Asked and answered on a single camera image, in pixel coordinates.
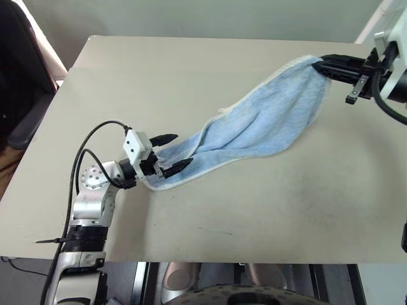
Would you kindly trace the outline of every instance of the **dark floor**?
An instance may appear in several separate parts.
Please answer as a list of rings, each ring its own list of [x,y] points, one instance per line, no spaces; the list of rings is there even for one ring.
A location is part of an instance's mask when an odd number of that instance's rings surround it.
[[[41,273],[46,273],[50,265],[45,259],[15,259],[13,262],[17,267]],[[123,305],[130,304],[136,266],[135,262],[106,263],[103,270],[108,274],[108,299],[115,297]],[[0,304],[38,305],[44,280],[44,276],[24,273],[0,262]]]
[[[49,260],[43,259],[14,259],[17,267],[46,273],[50,265]],[[156,276],[150,285],[148,304],[160,305],[160,289],[166,262],[156,264]],[[320,266],[326,283],[326,299],[332,305],[355,305],[354,295],[349,280],[346,265],[314,265]],[[287,282],[287,288],[303,295],[314,296],[315,290],[311,281],[310,265],[284,264],[278,265]],[[107,273],[107,298],[113,297],[123,305],[129,305],[134,289],[134,278],[137,269],[136,262],[112,263],[107,262],[103,270]],[[231,284],[236,282],[236,273],[240,274],[239,282],[251,284],[244,273],[244,267],[238,264],[202,264],[198,288],[205,288],[217,284]],[[45,277],[37,274],[24,273],[13,269],[7,262],[0,262],[0,304],[38,305],[41,289]]]

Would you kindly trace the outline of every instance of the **chair armrest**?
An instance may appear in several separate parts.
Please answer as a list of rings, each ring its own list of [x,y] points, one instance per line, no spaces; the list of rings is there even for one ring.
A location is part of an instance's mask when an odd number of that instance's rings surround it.
[[[26,149],[28,147],[53,97],[54,94],[50,93],[41,95],[23,120],[9,134],[8,144],[12,148]]]

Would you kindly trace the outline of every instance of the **wall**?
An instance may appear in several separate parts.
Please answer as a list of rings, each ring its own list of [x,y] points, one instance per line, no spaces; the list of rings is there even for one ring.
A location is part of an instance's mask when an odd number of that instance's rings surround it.
[[[381,0],[25,0],[69,68],[90,35],[353,42]]]
[[[406,304],[407,264],[358,264],[367,305]]]

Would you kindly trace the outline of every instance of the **black cable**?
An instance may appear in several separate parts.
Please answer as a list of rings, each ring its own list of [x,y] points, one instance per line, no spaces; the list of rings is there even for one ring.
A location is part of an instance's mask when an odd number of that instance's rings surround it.
[[[376,100],[376,104],[381,108],[382,111],[384,111],[386,114],[388,114],[390,117],[393,119],[399,121],[400,123],[407,125],[407,118],[403,116],[402,114],[399,114],[397,111],[393,110],[390,108],[386,102],[382,99],[380,96],[380,78],[382,77],[382,70],[378,69],[373,75],[373,79],[371,82],[371,93],[373,98]]]
[[[8,262],[8,264],[9,264],[12,268],[14,268],[14,269],[16,269],[16,270],[19,270],[19,271],[22,271],[22,272],[26,272],[26,273],[32,273],[32,274],[34,274],[34,275],[46,276],[45,273],[41,273],[41,272],[37,272],[37,271],[31,271],[31,270],[26,270],[26,269],[22,269],[22,268],[20,268],[20,267],[17,267],[16,265],[14,265],[14,263],[11,261],[11,259],[10,259],[9,257],[7,257],[7,260],[6,260],[6,259],[4,259],[4,257],[2,256],[2,257],[1,257],[1,260],[2,260],[3,262]]]
[[[95,153],[93,151],[91,151],[90,149],[84,148],[82,150],[81,155],[79,156],[79,161],[78,161],[78,171],[76,173],[79,173],[79,169],[81,167],[82,159],[83,159],[83,156],[85,155],[85,153],[88,153],[92,156],[92,158],[95,160],[97,166],[99,166],[100,170],[103,172],[103,175],[106,177],[107,181],[109,181],[111,185],[113,185],[119,189],[123,189],[123,186],[121,184],[118,184],[117,182],[112,180],[112,178],[106,172],[106,169],[103,167],[102,162],[100,162],[98,157],[96,157]]]
[[[69,194],[68,194],[68,205],[67,205],[67,213],[66,213],[66,218],[65,218],[65,225],[64,225],[64,231],[62,232],[62,238],[66,237],[66,234],[68,232],[68,228],[69,228],[69,221],[71,218],[71,209],[72,209],[72,191],[73,191],[73,185],[74,185],[74,176],[75,176],[75,171],[77,170],[77,165],[78,165],[78,159],[80,154],[82,153],[83,148],[85,147],[86,143],[89,141],[90,137],[100,128],[103,127],[104,125],[107,124],[117,124],[122,126],[125,129],[125,133],[127,133],[127,131],[130,129],[129,126],[123,124],[122,122],[119,121],[105,121],[99,125],[97,125],[94,129],[92,129],[90,131],[90,133],[86,136],[86,138],[83,140],[81,146],[78,149],[78,152],[76,153],[75,159],[74,159],[74,163],[72,165],[72,169],[71,169],[71,174],[69,177]],[[76,192],[77,194],[79,193],[79,185],[76,186]],[[58,262],[58,257],[59,254],[62,250],[62,243],[58,244],[58,247],[55,251],[55,254],[53,256],[52,259],[52,263],[50,266],[50,270],[48,271],[48,274],[46,276],[46,280],[43,286],[43,291],[41,293],[41,300],[40,300],[40,305],[45,305],[45,299],[46,299],[46,294],[48,292],[48,288],[51,284],[52,281],[52,277],[53,274],[55,272],[55,268],[57,266],[57,262]]]
[[[97,125],[87,136],[86,138],[83,140],[81,147],[78,150],[78,153],[76,154],[74,163],[77,162],[78,164],[78,159],[80,157],[79,154],[82,153],[83,148],[85,147],[86,143],[89,141],[90,137],[102,126],[107,125],[107,124],[118,124],[120,126],[122,126],[125,129],[125,133],[127,133],[127,130],[130,129],[129,126],[123,124],[122,122],[119,121],[106,121],[103,122],[99,125]],[[75,168],[76,173],[75,173],[75,189],[76,189],[76,194],[79,194],[79,165]]]

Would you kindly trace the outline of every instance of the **table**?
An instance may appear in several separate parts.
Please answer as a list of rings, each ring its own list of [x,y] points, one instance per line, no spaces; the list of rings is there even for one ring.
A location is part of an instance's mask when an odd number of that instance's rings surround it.
[[[90,129],[119,119],[149,136],[199,130],[296,57],[365,57],[364,46],[307,41],[92,36],[54,98],[3,200],[0,254],[52,257],[69,172]],[[246,159],[164,192],[120,191],[110,261],[406,262],[405,127],[373,101],[345,104],[334,82],[317,121],[285,152]],[[90,147],[120,160],[123,132]]]

